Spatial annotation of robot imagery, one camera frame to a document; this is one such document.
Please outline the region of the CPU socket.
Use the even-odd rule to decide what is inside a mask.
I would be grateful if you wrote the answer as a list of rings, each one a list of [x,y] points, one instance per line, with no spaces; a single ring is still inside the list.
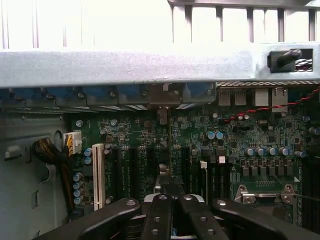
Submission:
[[[286,184],[282,190],[276,192],[249,191],[241,184],[233,200],[289,223],[297,223],[298,204],[295,189],[291,184]]]

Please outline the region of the white expansion slot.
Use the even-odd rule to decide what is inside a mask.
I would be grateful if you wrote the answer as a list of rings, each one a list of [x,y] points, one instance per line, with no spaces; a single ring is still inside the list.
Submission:
[[[97,211],[105,206],[105,146],[97,143],[92,146],[92,170],[93,170],[93,199],[94,210]]]

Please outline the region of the green motherboard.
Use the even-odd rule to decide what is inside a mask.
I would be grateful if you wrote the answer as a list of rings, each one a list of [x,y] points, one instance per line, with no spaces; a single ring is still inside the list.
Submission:
[[[320,104],[301,105],[242,114],[229,120],[244,106],[208,105],[211,152],[205,152],[209,164],[209,198],[234,200],[238,187],[251,192],[281,191],[286,184],[296,194],[320,198]],[[159,192],[137,195],[133,170],[144,130],[141,117],[148,110],[88,112],[72,116],[71,129],[81,132],[82,149],[72,156],[71,196],[80,214],[94,209],[92,146],[104,144],[105,204],[131,197],[145,196],[173,188],[181,193],[181,181],[170,178]],[[296,197],[296,225],[320,233],[320,201]]]

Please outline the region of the metal locking lever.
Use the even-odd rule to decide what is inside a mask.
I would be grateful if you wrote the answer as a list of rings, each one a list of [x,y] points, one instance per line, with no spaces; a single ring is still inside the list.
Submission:
[[[292,196],[298,197],[298,198],[307,199],[307,200],[311,200],[311,201],[318,201],[318,202],[320,202],[320,198],[319,198],[319,197],[301,195],[301,194],[297,194],[297,193],[292,193]]]

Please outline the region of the white power connector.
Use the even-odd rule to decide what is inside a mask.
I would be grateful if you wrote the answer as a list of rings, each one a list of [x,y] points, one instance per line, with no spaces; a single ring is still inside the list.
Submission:
[[[80,131],[64,133],[63,143],[68,157],[79,153],[82,150],[82,133]]]

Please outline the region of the open grey PC case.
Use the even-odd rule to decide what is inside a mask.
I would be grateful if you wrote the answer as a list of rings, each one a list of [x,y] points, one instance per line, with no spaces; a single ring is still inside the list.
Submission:
[[[93,211],[79,213],[72,199],[75,154],[68,156],[63,141],[64,133],[75,132],[71,117],[148,111],[151,85],[186,83],[213,85],[208,105],[245,107],[229,121],[310,101],[320,105],[320,42],[0,51],[0,240],[37,240],[95,211],[93,204]],[[193,195],[208,207],[229,199],[208,202],[176,187],[143,200],[124,197],[140,201],[141,214],[128,235],[108,240],[140,240],[155,195],[173,199],[170,240],[198,240],[180,196]]]

